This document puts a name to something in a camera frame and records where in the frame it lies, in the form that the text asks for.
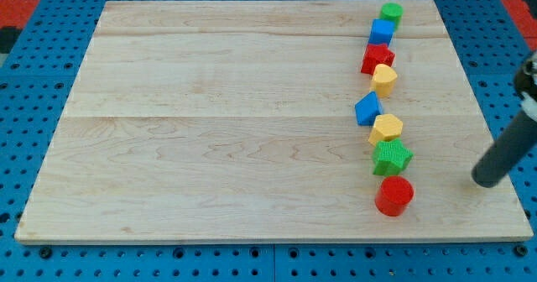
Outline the robot arm end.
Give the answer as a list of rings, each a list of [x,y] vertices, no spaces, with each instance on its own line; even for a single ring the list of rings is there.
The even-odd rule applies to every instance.
[[[514,88],[525,114],[536,121],[536,51],[532,51],[518,68]]]

